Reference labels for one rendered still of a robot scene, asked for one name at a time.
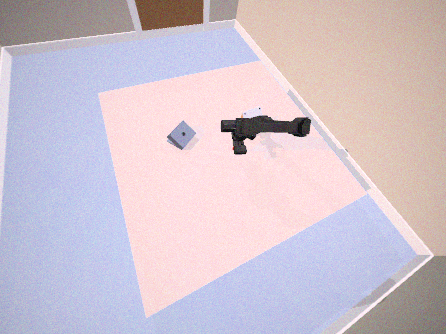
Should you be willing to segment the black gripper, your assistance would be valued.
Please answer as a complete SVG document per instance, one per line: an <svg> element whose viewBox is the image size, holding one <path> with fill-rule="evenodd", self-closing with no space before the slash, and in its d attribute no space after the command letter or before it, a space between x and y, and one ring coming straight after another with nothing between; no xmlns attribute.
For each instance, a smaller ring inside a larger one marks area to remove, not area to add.
<svg viewBox="0 0 446 334"><path fill-rule="evenodd" d="M239 137L235 135L235 132L231 132L232 143L234 146L234 154L235 155L245 155L247 153L247 148L244 145L244 137Z"/></svg>

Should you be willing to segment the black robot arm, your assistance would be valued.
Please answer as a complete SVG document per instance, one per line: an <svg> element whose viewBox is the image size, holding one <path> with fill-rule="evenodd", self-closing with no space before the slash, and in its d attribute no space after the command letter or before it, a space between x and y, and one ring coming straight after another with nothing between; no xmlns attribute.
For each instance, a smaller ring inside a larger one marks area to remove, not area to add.
<svg viewBox="0 0 446 334"><path fill-rule="evenodd" d="M253 140L260 132L288 133L296 137L306 137L310 134L311 119L296 117L292 121L273 120L268 115L252 118L235 118L221 120L221 132L235 132L235 135Z"/></svg>

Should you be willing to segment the blue-grey square panel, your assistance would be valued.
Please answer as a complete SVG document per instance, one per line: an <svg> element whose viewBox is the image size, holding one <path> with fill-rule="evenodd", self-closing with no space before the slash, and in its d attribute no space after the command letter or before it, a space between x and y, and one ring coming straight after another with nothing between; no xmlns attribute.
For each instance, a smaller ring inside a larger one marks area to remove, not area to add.
<svg viewBox="0 0 446 334"><path fill-rule="evenodd" d="M196 132L183 120L167 136L167 142L182 150L195 135Z"/></svg>

